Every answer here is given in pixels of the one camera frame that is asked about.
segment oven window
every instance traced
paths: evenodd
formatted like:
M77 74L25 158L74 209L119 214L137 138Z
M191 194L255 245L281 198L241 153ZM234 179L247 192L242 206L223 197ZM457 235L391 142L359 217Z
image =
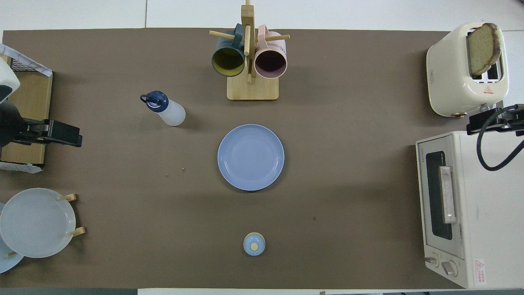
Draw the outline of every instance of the oven window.
M431 229L433 234L451 240L451 224L444 223L442 196L440 192L439 167L446 166L444 152L426 154L426 166L428 169L429 207L431 211Z

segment bottle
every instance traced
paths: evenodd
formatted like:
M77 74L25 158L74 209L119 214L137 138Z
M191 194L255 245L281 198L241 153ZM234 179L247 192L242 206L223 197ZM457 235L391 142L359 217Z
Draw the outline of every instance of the bottle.
M178 126L185 119L185 109L178 103L170 100L161 91L155 90L140 96L147 107L157 113L169 126Z

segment oven door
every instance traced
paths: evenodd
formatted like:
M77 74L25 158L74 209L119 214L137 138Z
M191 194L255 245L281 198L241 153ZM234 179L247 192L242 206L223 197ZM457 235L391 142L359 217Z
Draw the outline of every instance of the oven door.
M464 259L453 173L453 135L418 143L425 240L428 246Z

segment black cable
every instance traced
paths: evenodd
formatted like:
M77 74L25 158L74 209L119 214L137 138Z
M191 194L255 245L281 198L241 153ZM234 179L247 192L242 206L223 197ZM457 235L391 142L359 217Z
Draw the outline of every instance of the black cable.
M489 124L500 114L504 113L504 112L507 112L507 111L510 111L510 110L515 110L517 109L519 106L517 104L514 104L513 106L509 106L509 107L505 107L503 109L500 109L498 110L497 112L493 113L491 116L489 116L489 118L486 120L486 122L484 122L484 124L482 125L482 128L480 130L480 132L478 133L478 138L477 138L477 156L478 156L478 160L480 161L482 167L484 167L486 170L489 170L489 171L497 171L499 169L501 169L502 167L506 166L509 162L511 162L511 160L513 160L513 158L522 150L524 149L524 140L519 143L519 145L517 145L517 147L509 154L509 156L507 158L504 159L504 161L502 161L500 164L494 166L494 167L491 167L491 166L488 166L488 164L486 164L486 162L484 161L484 158L482 157L482 151L481 151L481 140L482 140L482 136L484 135L484 132L486 131L486 128L488 128Z

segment mug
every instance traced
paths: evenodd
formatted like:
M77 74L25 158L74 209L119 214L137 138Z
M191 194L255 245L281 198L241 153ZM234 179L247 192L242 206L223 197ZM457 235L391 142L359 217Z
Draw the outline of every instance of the mug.
M266 41L266 37L280 36L275 31L268 31L266 25L258 27L258 43L255 53L255 70L268 79L282 76L288 68L286 41Z
M220 37L216 43L215 53L211 57L213 68L221 75L235 77L244 70L246 57L244 56L244 37L242 25L236 24L235 30L227 30L226 34L235 38Z

